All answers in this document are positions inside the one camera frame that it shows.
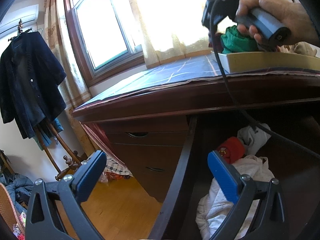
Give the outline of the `person's right hand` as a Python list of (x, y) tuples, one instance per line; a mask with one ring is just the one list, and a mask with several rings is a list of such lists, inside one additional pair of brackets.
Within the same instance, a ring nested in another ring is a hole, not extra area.
[(319, 36), (304, 7), (299, 3), (285, 0), (239, 0), (236, 16), (247, 15), (253, 8), (260, 7), (273, 15), (291, 30), (285, 45), (307, 42), (319, 47)]

